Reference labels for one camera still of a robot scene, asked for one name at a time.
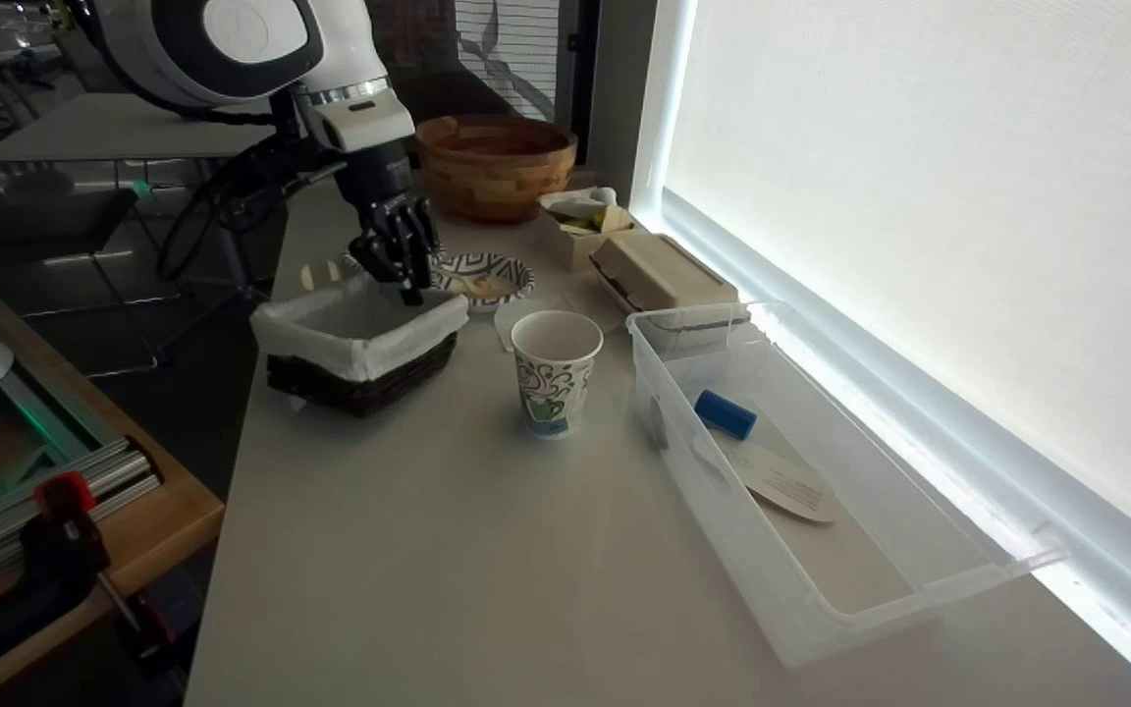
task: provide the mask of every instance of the white paper cup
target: white paper cup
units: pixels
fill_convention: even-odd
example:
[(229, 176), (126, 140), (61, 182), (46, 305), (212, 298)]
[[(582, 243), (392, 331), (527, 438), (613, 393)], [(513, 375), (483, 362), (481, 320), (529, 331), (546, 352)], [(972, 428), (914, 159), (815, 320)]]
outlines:
[(512, 331), (521, 421), (540, 436), (570, 436), (593, 387), (606, 331), (574, 309), (536, 309)]

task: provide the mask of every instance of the transparent container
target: transparent container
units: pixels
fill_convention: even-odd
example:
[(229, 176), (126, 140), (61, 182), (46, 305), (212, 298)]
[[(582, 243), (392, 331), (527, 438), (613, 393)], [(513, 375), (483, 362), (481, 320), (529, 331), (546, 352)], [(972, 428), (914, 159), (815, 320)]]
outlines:
[[(989, 540), (743, 309), (634, 313), (629, 331), (647, 436), (787, 667), (881, 639), (1051, 559), (1040, 540), (1033, 559)], [(703, 387), (757, 411), (756, 433), (706, 428), (695, 416)], [(757, 501), (750, 471), (809, 482), (832, 521)]]

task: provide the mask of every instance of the white table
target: white table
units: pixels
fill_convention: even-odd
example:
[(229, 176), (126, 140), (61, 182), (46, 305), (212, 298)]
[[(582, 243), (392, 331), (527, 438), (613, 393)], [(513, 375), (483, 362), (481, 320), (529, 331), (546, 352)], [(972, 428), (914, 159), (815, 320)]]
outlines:
[[(341, 214), (333, 187), (294, 197), (280, 293), (341, 246)], [(555, 271), (546, 226), (445, 218), (445, 251), (512, 251), (540, 292), (593, 288)], [(587, 428), (527, 436), (493, 320), (371, 421), (294, 410), (258, 369), (188, 703), (1131, 703), (1131, 667), (1038, 582), (778, 667), (629, 395), (613, 334)]]
[(184, 120), (136, 95), (75, 95), (0, 140), (0, 159), (235, 157), (271, 124)]

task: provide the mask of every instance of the white robot link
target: white robot link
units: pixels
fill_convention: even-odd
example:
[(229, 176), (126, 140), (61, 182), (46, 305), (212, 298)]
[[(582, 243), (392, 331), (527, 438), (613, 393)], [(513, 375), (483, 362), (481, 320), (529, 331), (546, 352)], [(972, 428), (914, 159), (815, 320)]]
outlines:
[(181, 118), (277, 124), (232, 159), (232, 186), (290, 192), (338, 163), (362, 214), (350, 255), (410, 303), (428, 288), (435, 226), (410, 182), (414, 115), (388, 85), (367, 0), (71, 0), (71, 12), (135, 95)]

